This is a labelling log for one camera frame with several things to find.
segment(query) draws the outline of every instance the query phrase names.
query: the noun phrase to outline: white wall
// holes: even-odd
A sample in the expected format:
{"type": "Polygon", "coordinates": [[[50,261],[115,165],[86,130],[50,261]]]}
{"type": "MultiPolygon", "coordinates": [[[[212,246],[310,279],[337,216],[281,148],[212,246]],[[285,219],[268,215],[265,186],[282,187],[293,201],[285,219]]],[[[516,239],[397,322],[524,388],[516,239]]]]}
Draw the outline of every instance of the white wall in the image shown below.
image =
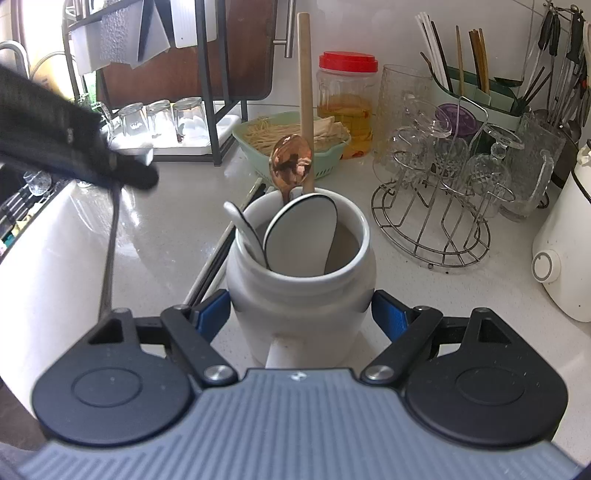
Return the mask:
{"type": "MultiPolygon", "coordinates": [[[[0,41],[4,40],[12,40],[10,0],[0,1],[0,41]]],[[[15,68],[14,53],[11,50],[0,50],[0,63],[15,68]]]]}
{"type": "MultiPolygon", "coordinates": [[[[542,22],[543,3],[544,0],[535,0],[532,36],[537,34],[542,22]]],[[[559,7],[568,7],[570,3],[571,0],[555,0],[559,7]]],[[[425,45],[414,19],[417,13],[426,11],[437,25],[449,65],[457,67],[457,24],[462,32],[464,68],[474,72],[468,31],[482,28],[490,76],[518,79],[526,52],[531,5],[532,0],[297,0],[297,11],[307,11],[311,15],[315,66],[325,50],[353,50],[375,55],[380,72],[385,63],[403,64],[427,72],[419,55],[425,45]]],[[[591,0],[578,5],[591,15],[591,0]]],[[[287,0],[279,0],[278,37],[284,36],[286,10],[287,0]]],[[[562,34],[563,43],[566,31],[562,34]]],[[[274,62],[271,94],[265,100],[252,103],[298,105],[297,50],[292,59],[285,59],[283,48],[276,47],[274,62]]],[[[560,61],[557,64],[555,70],[560,70],[560,61]]],[[[542,93],[539,97],[539,101],[545,103],[542,93]]]]}

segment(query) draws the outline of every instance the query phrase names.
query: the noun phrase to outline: white appliance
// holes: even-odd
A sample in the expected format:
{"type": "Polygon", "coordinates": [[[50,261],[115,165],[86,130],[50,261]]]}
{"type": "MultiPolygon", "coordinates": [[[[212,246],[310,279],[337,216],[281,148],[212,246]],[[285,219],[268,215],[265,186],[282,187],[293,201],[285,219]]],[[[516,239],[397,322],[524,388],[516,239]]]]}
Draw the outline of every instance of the white appliance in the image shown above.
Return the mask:
{"type": "Polygon", "coordinates": [[[580,322],[591,322],[591,150],[577,165],[546,222],[534,238],[531,270],[556,305],[580,322]]]}

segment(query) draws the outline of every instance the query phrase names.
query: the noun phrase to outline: glass cup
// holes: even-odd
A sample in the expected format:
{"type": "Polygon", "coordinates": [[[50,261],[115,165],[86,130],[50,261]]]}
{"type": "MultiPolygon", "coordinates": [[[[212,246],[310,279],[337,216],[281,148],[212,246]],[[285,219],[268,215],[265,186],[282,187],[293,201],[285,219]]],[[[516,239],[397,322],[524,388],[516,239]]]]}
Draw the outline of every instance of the glass cup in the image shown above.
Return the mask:
{"type": "Polygon", "coordinates": [[[209,145],[209,130],[201,97],[188,97],[173,105],[174,122],[183,145],[205,147],[209,145]]]}
{"type": "Polygon", "coordinates": [[[491,218],[497,214],[501,202],[515,200],[511,190],[511,172],[503,160],[508,148],[523,150],[524,145],[517,135],[498,125],[485,124],[484,131],[495,139],[495,143],[491,146],[490,153],[481,153],[470,158],[461,178],[463,185],[472,189],[481,202],[486,202],[483,214],[484,217],[491,218]]]}
{"type": "Polygon", "coordinates": [[[515,201],[501,204],[500,210],[503,216],[520,222],[535,210],[544,196],[566,140],[558,129],[540,124],[531,113],[523,114],[516,133],[525,148],[507,152],[505,160],[511,172],[515,201]]]}
{"type": "Polygon", "coordinates": [[[431,76],[402,65],[384,65],[379,86],[378,108],[374,121],[374,157],[381,157],[392,133],[407,126],[404,101],[407,98],[426,100],[431,76]]]}
{"type": "Polygon", "coordinates": [[[29,191],[40,197],[51,188],[51,175],[44,171],[26,171],[22,176],[27,182],[29,191]]]}
{"type": "Polygon", "coordinates": [[[374,173],[388,189],[415,185],[431,169],[436,140],[452,133],[450,119],[432,103],[406,98],[404,116],[408,126],[396,129],[374,157],[374,173]]]}
{"type": "Polygon", "coordinates": [[[123,134],[126,137],[136,137],[149,133],[148,122],[144,113],[143,103],[132,103],[119,110],[119,118],[123,134]]]}
{"type": "Polygon", "coordinates": [[[146,106],[148,126],[155,147],[173,147],[177,145],[177,131],[173,113],[168,100],[159,100],[146,106]]]}

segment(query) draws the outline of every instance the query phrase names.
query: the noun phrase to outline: red lid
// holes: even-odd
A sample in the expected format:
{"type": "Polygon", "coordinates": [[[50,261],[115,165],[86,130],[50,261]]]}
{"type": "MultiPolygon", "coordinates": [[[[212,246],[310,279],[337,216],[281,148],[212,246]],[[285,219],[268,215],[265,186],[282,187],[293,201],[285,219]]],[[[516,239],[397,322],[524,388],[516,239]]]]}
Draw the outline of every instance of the red lid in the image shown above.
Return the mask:
{"type": "Polygon", "coordinates": [[[320,56],[319,66],[321,69],[339,72],[375,73],[378,71],[378,61],[373,55],[354,51],[325,51],[320,56]]]}

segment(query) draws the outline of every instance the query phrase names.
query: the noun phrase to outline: faucet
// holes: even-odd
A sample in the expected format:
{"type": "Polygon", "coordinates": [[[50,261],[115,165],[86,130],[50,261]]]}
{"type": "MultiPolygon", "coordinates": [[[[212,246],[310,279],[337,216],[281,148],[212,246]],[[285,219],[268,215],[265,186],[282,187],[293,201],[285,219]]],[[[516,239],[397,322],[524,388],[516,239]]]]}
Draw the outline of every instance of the faucet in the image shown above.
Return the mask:
{"type": "Polygon", "coordinates": [[[27,51],[17,41],[5,40],[0,42],[0,50],[8,48],[12,50],[17,58],[17,72],[21,75],[29,78],[29,58],[27,57],[27,51]]]}

